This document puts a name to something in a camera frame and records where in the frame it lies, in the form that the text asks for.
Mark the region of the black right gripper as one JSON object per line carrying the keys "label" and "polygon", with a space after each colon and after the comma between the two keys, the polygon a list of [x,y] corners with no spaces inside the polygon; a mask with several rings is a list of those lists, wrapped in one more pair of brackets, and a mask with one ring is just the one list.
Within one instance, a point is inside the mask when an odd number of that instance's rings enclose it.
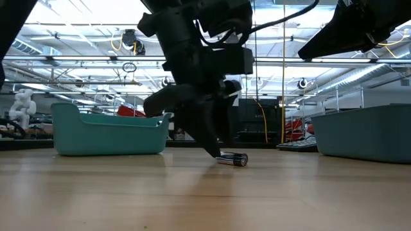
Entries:
{"label": "black right gripper", "polygon": [[411,0],[338,0],[335,16],[298,51],[300,58],[375,48],[411,19]]}

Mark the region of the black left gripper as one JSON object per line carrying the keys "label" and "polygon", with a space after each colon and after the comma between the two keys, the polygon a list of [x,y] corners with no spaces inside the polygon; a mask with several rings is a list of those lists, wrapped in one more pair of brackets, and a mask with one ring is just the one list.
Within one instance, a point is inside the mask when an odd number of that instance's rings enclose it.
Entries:
{"label": "black left gripper", "polygon": [[212,49],[179,51],[166,56],[162,65],[175,83],[153,93],[145,99],[143,108],[148,117],[175,108],[175,122],[187,132],[213,158],[219,157],[217,137],[225,147],[233,144],[231,108],[241,90],[237,80],[227,80],[226,74],[213,74],[202,66],[202,57]]}

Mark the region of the black partition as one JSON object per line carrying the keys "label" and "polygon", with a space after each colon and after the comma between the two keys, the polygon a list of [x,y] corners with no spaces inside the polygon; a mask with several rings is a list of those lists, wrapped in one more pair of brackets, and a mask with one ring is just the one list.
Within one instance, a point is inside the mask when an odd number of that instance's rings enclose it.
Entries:
{"label": "black partition", "polygon": [[240,98],[232,105],[233,142],[281,141],[281,108],[279,100]]}

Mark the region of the metal shelf rack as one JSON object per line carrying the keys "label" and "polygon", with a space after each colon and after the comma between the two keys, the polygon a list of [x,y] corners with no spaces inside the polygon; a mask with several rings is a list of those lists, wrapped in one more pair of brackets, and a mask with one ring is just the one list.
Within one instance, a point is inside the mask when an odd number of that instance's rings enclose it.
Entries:
{"label": "metal shelf rack", "polygon": [[308,99],[302,99],[299,104],[313,112],[327,110],[349,110],[364,108],[365,100],[363,89],[337,89],[325,94],[318,94]]}

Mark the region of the red object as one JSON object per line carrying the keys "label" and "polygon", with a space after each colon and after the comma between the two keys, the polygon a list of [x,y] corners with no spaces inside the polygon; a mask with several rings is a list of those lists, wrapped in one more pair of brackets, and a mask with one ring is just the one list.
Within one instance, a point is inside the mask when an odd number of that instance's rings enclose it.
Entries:
{"label": "red object", "polygon": [[146,115],[138,110],[121,105],[118,108],[117,114],[123,117],[146,117]]}

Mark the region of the red cart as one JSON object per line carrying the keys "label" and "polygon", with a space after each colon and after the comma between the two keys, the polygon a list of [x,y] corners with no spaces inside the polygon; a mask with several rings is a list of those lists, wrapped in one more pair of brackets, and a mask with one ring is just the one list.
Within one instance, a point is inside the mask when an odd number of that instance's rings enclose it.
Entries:
{"label": "red cart", "polygon": [[289,119],[285,124],[285,142],[303,140],[306,136],[314,135],[311,123],[303,123],[302,118]]}

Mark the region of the black calculator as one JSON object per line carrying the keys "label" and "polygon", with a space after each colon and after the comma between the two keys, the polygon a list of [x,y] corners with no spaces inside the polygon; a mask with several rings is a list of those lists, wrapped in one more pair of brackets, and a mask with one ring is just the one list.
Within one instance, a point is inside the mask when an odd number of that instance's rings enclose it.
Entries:
{"label": "black calculator", "polygon": [[318,152],[317,142],[314,135],[310,135],[302,140],[278,144],[277,149],[294,152]]}

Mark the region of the teal plastic bin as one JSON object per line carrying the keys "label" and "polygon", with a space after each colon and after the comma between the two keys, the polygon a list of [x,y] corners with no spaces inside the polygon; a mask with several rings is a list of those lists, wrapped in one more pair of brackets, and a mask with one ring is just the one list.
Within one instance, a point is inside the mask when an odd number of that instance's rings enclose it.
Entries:
{"label": "teal plastic bin", "polygon": [[148,155],[162,152],[170,113],[157,117],[83,114],[72,103],[51,105],[54,148],[59,155]]}
{"label": "teal plastic bin", "polygon": [[411,105],[360,108],[311,120],[323,155],[411,164]]}

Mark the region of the white humanoid robot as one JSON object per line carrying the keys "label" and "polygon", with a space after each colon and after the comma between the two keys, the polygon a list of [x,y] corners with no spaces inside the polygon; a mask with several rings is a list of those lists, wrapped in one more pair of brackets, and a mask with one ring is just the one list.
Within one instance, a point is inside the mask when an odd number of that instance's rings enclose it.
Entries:
{"label": "white humanoid robot", "polygon": [[31,100],[33,90],[20,89],[15,95],[15,101],[9,110],[10,120],[19,119],[19,126],[23,129],[29,127],[30,116],[36,113],[36,102]]}

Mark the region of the black metal table frame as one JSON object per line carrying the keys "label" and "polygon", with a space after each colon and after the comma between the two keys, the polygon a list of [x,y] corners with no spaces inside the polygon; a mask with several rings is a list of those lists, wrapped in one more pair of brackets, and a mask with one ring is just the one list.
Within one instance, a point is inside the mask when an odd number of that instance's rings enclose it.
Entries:
{"label": "black metal table frame", "polygon": [[[52,140],[0,140],[0,151],[32,150],[42,148],[53,148]],[[221,148],[244,148],[244,149],[276,149],[272,143],[262,142],[234,142],[225,144],[219,142]],[[166,141],[166,147],[172,148],[199,148],[195,141]]]}

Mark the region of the silver ventilation duct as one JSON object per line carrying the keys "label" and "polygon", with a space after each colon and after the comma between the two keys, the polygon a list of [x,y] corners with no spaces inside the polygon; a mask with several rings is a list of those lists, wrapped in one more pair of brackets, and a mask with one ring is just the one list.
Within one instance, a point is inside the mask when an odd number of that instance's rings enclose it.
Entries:
{"label": "silver ventilation duct", "polygon": [[371,65],[349,71],[329,83],[322,85],[315,92],[315,95],[323,95],[334,90],[340,90],[347,87],[359,85],[363,82],[377,78],[384,74],[393,72],[395,68],[403,67],[404,64],[411,65],[410,51],[403,53],[399,58],[377,59]]}
{"label": "silver ventilation duct", "polygon": [[40,56],[58,56],[62,53],[50,46],[37,46],[27,43],[19,38],[16,38],[13,42],[11,47],[22,51],[27,55],[40,55]]}

